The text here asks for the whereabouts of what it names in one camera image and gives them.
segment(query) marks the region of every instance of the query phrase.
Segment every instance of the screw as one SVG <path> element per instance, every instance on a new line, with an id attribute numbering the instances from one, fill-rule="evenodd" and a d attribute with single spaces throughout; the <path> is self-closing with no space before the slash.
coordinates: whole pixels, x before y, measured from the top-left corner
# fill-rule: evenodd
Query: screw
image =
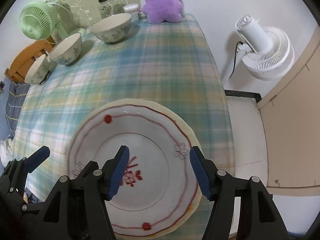
<path id="1" fill-rule="evenodd" d="M 67 176 L 62 176 L 59 181 L 60 182 L 66 182 L 68 180 L 68 177 Z"/>
<path id="2" fill-rule="evenodd" d="M 220 176 L 225 176 L 227 173 L 226 173 L 225 170 L 218 170 L 217 174 L 220 175 Z"/>
<path id="3" fill-rule="evenodd" d="M 94 176 L 100 176 L 102 174 L 102 170 L 95 170 L 93 174 Z"/>
<path id="4" fill-rule="evenodd" d="M 259 182 L 260 181 L 260 179 L 257 176 L 253 176 L 251 179 L 252 179 L 253 182 Z"/>

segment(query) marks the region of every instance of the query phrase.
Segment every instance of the plate rim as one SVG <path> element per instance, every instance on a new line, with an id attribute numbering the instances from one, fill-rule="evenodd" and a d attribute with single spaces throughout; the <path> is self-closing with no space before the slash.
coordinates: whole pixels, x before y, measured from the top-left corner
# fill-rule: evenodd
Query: plate rim
<path id="1" fill-rule="evenodd" d="M 136 99 L 124 98 L 124 99 L 120 99 L 120 100 L 106 103 L 103 106 L 98 107 L 96 110 L 90 112 L 90 114 L 81 121 L 81 123 L 77 127 L 76 131 L 74 132 L 72 139 L 70 141 L 70 144 L 68 146 L 68 152 L 67 152 L 67 173 L 68 173 L 68 175 L 70 173 L 70 168 L 69 168 L 69 166 L 70 166 L 70 151 L 71 151 L 71 149 L 74 145 L 74 142 L 75 142 L 80 130 L 82 129 L 82 127 L 87 123 L 87 121 L 89 119 L 91 119 L 93 116 L 95 116 L 96 114 L 98 114 L 102 110 L 104 110 L 106 108 L 122 106 L 122 105 L 145 106 L 147 108 L 151 108 L 155 111 L 158 111 L 158 112 L 166 115 L 169 119 L 172 119 L 172 121 L 176 124 L 176 126 L 179 128 L 179 130 L 181 130 L 181 132 L 184 133 L 188 137 L 188 139 L 191 142 L 191 145 L 198 146 L 201 149 L 201 145 L 200 145 L 194 131 L 175 112 L 171 111 L 167 107 L 162 106 L 161 104 L 154 102 L 154 101 L 138 99 L 138 98 L 136 98 Z M 201 197 L 202 197 L 202 194 L 201 194 L 201 191 L 200 191 L 200 188 L 198 185 L 197 189 L 195 191 L 195 194 L 193 196 L 193 199 L 191 200 L 186 212 L 182 215 L 182 217 L 180 217 L 177 221 L 175 221 L 168 228 L 162 229 L 161 231 L 158 231 L 154 234 L 147 235 L 147 236 L 129 236 L 129 235 L 117 234 L 116 232 L 115 232 L 115 234 L 116 234 L 116 236 L 119 236 L 120 238 L 129 239 L 129 240 L 137 240 L 138 238 L 139 239 L 151 239 L 151 238 L 160 237 L 160 236 L 164 236 L 168 233 L 171 233 L 174 230 L 176 230 L 179 226 L 184 224 L 190 218 L 190 216 L 196 211 L 196 209 L 198 208 L 198 206 L 200 204 Z"/>

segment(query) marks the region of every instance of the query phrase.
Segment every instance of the bowl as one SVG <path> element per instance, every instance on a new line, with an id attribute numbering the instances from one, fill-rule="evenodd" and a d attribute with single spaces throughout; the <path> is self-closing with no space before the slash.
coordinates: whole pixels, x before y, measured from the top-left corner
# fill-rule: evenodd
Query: bowl
<path id="1" fill-rule="evenodd" d="M 24 79 L 25 83 L 42 85 L 50 75 L 47 56 L 41 55 L 30 67 Z"/>
<path id="2" fill-rule="evenodd" d="M 119 13 L 99 21 L 91 27 L 91 32 L 101 41 L 115 43 L 122 40 L 129 32 L 132 15 Z"/>
<path id="3" fill-rule="evenodd" d="M 81 47 L 81 34 L 72 34 L 53 48 L 49 54 L 49 59 L 62 65 L 71 64 L 79 57 Z"/>

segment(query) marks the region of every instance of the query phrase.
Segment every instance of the glass jar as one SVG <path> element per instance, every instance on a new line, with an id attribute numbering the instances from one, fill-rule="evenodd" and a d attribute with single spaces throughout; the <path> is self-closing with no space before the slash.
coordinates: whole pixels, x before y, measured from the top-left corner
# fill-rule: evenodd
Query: glass jar
<path id="1" fill-rule="evenodd" d="M 99 11 L 102 19 L 124 12 L 122 0 L 99 0 L 99 3 Z"/>

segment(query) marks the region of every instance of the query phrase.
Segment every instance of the small white container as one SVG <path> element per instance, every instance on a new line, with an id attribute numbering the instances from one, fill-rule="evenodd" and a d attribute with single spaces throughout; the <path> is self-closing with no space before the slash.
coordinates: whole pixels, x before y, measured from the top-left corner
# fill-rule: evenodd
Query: small white container
<path id="1" fill-rule="evenodd" d="M 125 13 L 130 13 L 132 15 L 132 23 L 137 23 L 140 20 L 139 16 L 139 5 L 137 3 L 132 3 L 125 5 L 123 7 Z"/>

